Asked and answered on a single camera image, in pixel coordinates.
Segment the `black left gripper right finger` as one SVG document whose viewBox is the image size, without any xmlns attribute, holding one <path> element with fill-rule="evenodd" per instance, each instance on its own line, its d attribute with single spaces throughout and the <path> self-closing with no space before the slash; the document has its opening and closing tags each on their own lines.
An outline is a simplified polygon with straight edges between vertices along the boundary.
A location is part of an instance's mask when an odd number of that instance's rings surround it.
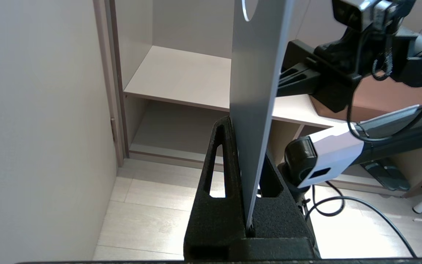
<svg viewBox="0 0 422 264">
<path fill-rule="evenodd" d="M 262 195 L 253 209 L 252 260 L 315 259 L 314 237 L 271 157 L 260 177 Z"/>
</svg>

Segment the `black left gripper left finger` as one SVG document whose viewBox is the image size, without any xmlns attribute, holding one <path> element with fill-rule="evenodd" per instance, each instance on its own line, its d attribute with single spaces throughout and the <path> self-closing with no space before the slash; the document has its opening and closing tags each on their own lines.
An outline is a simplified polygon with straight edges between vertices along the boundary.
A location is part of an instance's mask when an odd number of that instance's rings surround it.
<svg viewBox="0 0 422 264">
<path fill-rule="evenodd" d="M 210 194 L 217 148 L 223 151 L 225 197 Z M 246 236 L 236 137 L 229 116 L 212 128 L 195 199 L 183 241 L 187 262 L 226 261 L 229 247 Z"/>
</svg>

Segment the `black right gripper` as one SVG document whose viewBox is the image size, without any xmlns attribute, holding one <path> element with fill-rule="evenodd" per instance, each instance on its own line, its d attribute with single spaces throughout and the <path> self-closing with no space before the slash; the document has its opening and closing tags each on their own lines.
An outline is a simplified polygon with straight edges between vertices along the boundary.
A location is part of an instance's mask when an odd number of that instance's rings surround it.
<svg viewBox="0 0 422 264">
<path fill-rule="evenodd" d="M 422 87 L 422 35 L 405 27 L 379 32 L 347 28 L 340 40 L 312 48 L 300 40 L 287 45 L 287 70 L 280 73 L 277 97 L 311 95 L 333 112 L 352 102 L 365 77 Z"/>
</svg>

